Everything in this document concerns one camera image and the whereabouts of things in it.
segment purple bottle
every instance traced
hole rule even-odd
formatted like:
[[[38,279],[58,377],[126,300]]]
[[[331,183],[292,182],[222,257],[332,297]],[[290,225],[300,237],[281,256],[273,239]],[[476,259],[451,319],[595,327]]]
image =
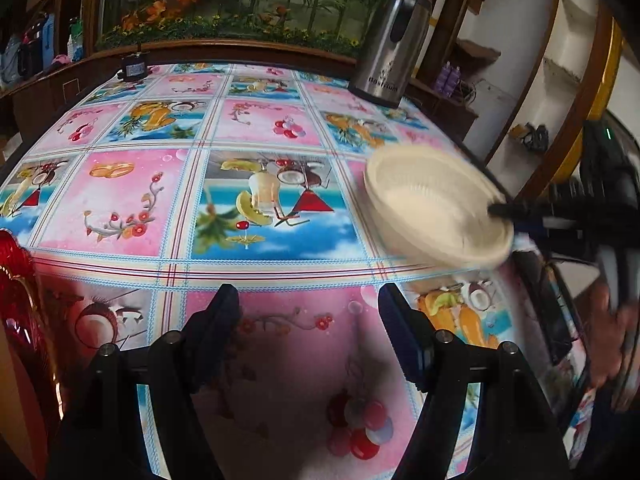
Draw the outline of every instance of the purple bottle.
[[[446,95],[446,97],[451,97],[453,95],[453,91],[456,89],[456,86],[458,86],[459,81],[460,67],[457,66],[451,71],[449,77],[447,77],[447,82],[444,85],[444,95]]]
[[[436,82],[433,85],[433,89],[442,94],[444,89],[444,85],[447,83],[447,79],[449,78],[449,74],[451,73],[451,63],[447,61],[447,64],[440,69],[440,73],[436,79]]]

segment thermos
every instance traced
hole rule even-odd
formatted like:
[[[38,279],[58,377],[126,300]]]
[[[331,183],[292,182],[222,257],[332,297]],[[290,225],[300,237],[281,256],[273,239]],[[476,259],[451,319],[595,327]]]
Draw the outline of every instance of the thermos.
[[[431,0],[381,0],[371,20],[349,90],[398,108],[429,30]]]

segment bowl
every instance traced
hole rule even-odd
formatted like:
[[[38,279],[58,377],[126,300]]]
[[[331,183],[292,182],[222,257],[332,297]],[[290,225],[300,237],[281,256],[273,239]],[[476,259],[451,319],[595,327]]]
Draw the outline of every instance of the bowl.
[[[513,225],[487,213],[504,196],[458,156],[383,146],[367,161],[364,184],[391,254],[449,269],[491,269],[511,252]]]

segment hand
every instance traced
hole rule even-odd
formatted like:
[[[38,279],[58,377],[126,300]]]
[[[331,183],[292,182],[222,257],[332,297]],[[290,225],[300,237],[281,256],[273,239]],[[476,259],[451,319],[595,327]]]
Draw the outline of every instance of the hand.
[[[609,287],[597,282],[590,291],[589,307],[586,332],[591,357],[591,384],[599,388],[620,371],[622,342],[625,332],[636,328],[638,306],[624,305],[615,315],[610,314]]]

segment table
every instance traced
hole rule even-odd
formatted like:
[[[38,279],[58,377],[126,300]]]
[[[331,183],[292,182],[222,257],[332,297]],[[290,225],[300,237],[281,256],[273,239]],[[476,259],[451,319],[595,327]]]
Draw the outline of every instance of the table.
[[[219,379],[194,397],[222,471],[390,478],[424,402],[377,313],[377,290],[396,282],[437,328],[481,346],[515,341],[561,404],[584,349],[578,339],[548,364],[510,264],[443,275],[387,253],[376,235],[359,198],[373,150],[399,142],[464,156],[413,104],[377,107],[346,81],[271,66],[150,72],[95,89],[0,191],[0,228],[41,275],[63,383],[101,344],[146,346],[231,283],[242,321]],[[469,386],[450,475],[464,471],[478,392]],[[168,476],[145,386],[139,400],[152,468]]]

